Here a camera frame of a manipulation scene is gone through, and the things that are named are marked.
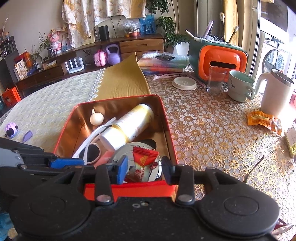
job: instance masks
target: floral lace tablecloth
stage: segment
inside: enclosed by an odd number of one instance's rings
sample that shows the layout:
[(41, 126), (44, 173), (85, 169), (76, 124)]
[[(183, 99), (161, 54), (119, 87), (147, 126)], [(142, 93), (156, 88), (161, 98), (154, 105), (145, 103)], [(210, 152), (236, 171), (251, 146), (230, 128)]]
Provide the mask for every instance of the floral lace tablecloth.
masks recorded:
[[(213, 96), (200, 85), (194, 91), (182, 91), (172, 86), (173, 79), (146, 79), (151, 93), (163, 100), (180, 163), (196, 170), (216, 167), (242, 181), (265, 155), (247, 183), (278, 203), (283, 221), (296, 224), (295, 164), (285, 139), (263, 126), (247, 125), (247, 113), (260, 108), (260, 95), (238, 103), (225, 89)], [(203, 186), (196, 185), (195, 191), (196, 199), (202, 199)], [(277, 239), (290, 240), (295, 233), (294, 226)]]

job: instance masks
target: yellow curtain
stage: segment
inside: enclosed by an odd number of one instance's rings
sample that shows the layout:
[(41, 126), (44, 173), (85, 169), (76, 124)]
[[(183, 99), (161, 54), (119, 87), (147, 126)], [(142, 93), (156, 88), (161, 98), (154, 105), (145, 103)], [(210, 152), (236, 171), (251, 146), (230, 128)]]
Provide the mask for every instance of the yellow curtain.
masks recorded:
[(72, 47), (79, 47), (94, 27), (111, 16), (145, 17), (146, 0), (64, 0), (62, 18)]
[[(228, 42), (235, 26), (239, 25), (239, 19), (237, 15), (237, 3), (236, 0), (224, 0), (224, 13), (225, 13), (225, 40)], [(235, 34), (231, 41), (231, 44), (239, 44), (239, 32)]]

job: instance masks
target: stack of books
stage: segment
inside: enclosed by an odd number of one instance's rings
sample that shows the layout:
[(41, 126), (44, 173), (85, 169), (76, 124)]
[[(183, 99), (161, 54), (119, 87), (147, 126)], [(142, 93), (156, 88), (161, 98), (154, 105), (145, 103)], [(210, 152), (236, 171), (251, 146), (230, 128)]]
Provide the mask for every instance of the stack of books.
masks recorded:
[(138, 65), (144, 75), (158, 75), (181, 73), (189, 64), (189, 57), (185, 55), (174, 55), (170, 61), (160, 60), (158, 58), (141, 58)]

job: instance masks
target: wooden tv cabinet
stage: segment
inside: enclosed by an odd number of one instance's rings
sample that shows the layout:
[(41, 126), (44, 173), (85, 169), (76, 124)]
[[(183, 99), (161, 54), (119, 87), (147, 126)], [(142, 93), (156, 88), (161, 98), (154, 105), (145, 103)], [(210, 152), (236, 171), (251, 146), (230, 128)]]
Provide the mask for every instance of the wooden tv cabinet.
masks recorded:
[(164, 41), (165, 39), (161, 34), (149, 34), (149, 35), (141, 35), (138, 37), (121, 37), (121, 38), (114, 38), (109, 39), (106, 41), (97, 41), (91, 44), (82, 45), (78, 48), (74, 48), (68, 50), (66, 52), (62, 52), (55, 57), (49, 58), (43, 63), (50, 63), (54, 60), (57, 61), (57, 64), (49, 69), (42, 70), (40, 72), (36, 72), (33, 75), (26, 77), (25, 79), (17, 82), (15, 84), (18, 92), (22, 97), (26, 97), (28, 95), (27, 90), (33, 89), (34, 87), (38, 87), (40, 85), (45, 85), (48, 83), (54, 83), (56, 81), (67, 79), (74, 75), (79, 75), (87, 72), (92, 72), (95, 70), (99, 70), (101, 68), (109, 67), (110, 65), (106, 65), (104, 67), (96, 67), (95, 64), (85, 65), (82, 71), (69, 74), (65, 65), (65, 62), (69, 59), (77, 57), (77, 51), (83, 49), (89, 49), (96, 47), (99, 49), (102, 45), (109, 45), (109, 44), (118, 44), (121, 53), (121, 59), (125, 59), (134, 52), (137, 53), (137, 58), (140, 58), (143, 53), (149, 51), (159, 51), (164, 52)]

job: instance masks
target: blue painting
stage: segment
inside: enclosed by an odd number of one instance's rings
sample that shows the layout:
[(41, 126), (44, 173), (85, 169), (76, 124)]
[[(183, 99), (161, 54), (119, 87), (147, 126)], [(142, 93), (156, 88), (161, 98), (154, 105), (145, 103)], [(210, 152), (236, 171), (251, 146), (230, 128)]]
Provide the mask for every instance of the blue painting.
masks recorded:
[(154, 14), (148, 14), (145, 18), (139, 18), (141, 24), (141, 35), (155, 34), (156, 26)]

